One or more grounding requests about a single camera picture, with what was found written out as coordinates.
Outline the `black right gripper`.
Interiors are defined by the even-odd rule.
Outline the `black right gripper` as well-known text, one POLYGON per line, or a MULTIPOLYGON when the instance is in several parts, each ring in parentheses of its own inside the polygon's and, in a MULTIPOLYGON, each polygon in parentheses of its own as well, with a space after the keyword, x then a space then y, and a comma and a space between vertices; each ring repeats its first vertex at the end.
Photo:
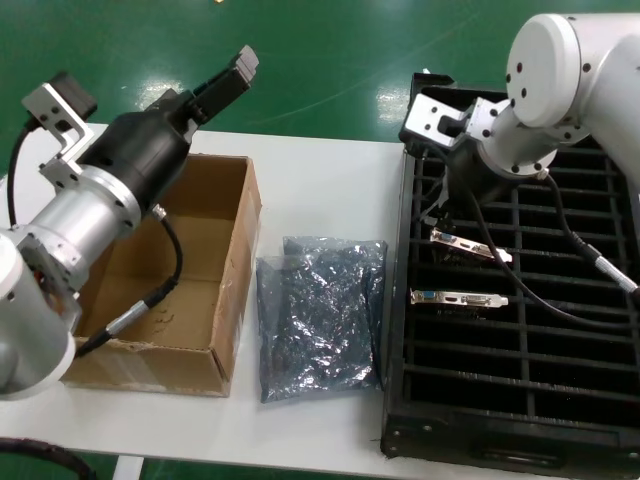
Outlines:
POLYGON ((420 221, 428 226, 449 226, 449 209, 466 209, 464 186, 474 194, 479 205, 497 200, 514 190, 519 180, 508 179, 492 170, 481 156, 476 141, 463 141, 443 152, 445 173, 426 195, 420 221))

